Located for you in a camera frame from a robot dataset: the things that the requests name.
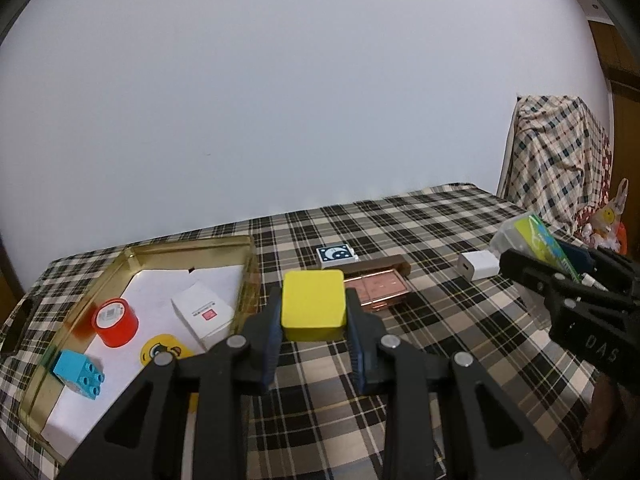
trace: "plaid cloth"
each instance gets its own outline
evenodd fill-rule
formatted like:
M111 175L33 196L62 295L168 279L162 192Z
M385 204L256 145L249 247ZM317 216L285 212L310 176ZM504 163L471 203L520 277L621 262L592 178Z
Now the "plaid cloth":
M516 104L498 195L573 234L609 197L609 134L579 97Z
M471 352L572 468L593 391L593 368L535 328L510 281L497 276L471 284L454 270L459 252L485 248L498 225L520 212L471 184L451 184L152 242L250 234L260 259L262 302L287 270L316 267L318 246L343 240L363 258L403 254L411 263L413 290L404 303L380 313L389 332L446 356ZM58 466L18 421L18 402L65 314L118 252L53 262L30 290L42 301L27 338L17 356L0 365L0 426L41 478L53 478ZM385 401L357 396L350 368L344 341L283 344L275 388L252 405L250 479L380 476ZM438 420L434 416L434 452L444 477Z

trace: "red sticker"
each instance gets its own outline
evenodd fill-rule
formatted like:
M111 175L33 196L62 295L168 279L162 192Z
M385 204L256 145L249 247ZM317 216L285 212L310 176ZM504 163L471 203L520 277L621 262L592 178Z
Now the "red sticker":
M218 314L216 314L216 313L215 313L215 311L214 311L212 308L210 308L210 309L209 309L209 310L207 310L206 312L203 312L203 313L202 313L202 317L203 317L204 319L206 319L207 321L208 321L209 319L213 319L213 318L215 318L217 315L218 315Z

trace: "plaid tablecloth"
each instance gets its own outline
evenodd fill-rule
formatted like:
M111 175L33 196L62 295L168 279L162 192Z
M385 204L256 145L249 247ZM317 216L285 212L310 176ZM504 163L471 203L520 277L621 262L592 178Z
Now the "plaid tablecloth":
M593 368L535 328L511 282L498 276L470 284L454 269L459 252L485 248L498 225L520 212L471 184L450 184L151 242L250 234L260 259L262 302L287 270L314 268L318 246L343 240L363 258L403 254L412 266L413 291L404 303L380 314L389 332L446 356L471 352L572 468L593 391ZM57 465L18 421L20 398L69 308L119 251L53 262L29 292L42 300L22 347L0 365L1 429L42 478L53 478ZM282 346L275 388L253 402L248 478L380 476L385 403L357 396L350 369L345 342ZM437 417L434 425L437 435ZM441 450L437 444L444 477Z

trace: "green package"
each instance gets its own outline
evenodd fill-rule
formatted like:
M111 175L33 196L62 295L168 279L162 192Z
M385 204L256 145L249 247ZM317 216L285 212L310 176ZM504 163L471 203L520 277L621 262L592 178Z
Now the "green package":
M580 283L580 276L575 272L574 266L540 218L529 215L515 221L513 225L537 259L564 271L574 279L574 282Z

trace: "white wall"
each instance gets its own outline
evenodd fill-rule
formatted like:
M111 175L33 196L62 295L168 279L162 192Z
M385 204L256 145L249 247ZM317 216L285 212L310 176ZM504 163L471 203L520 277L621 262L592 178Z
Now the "white wall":
M609 124L575 0L33 0L0 47L0 233L54 258L452 181L517 93Z

